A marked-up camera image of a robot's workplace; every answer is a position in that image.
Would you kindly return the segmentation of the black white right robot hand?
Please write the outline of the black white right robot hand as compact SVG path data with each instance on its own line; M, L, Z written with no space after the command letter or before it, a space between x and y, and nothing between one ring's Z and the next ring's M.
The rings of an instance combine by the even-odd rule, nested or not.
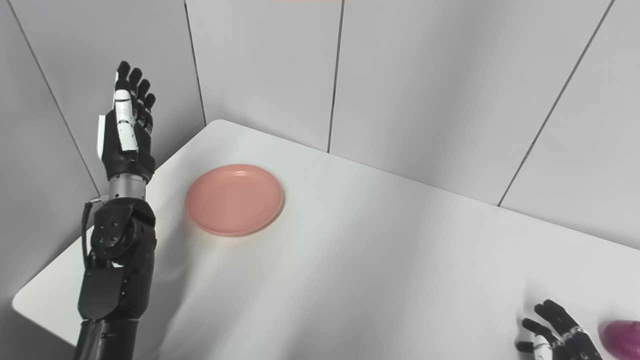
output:
M535 360L602 360L602 354L585 329L557 302L547 299L534 312L551 327L524 317L521 326L533 335L532 341L517 341L519 353Z

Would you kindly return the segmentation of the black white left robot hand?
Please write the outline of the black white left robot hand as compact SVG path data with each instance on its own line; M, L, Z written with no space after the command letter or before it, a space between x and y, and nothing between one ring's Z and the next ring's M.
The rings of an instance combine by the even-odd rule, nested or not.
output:
M134 174L150 182L156 170L151 154L156 96L143 72L122 61L115 73L112 107L98 117L96 153L110 181Z

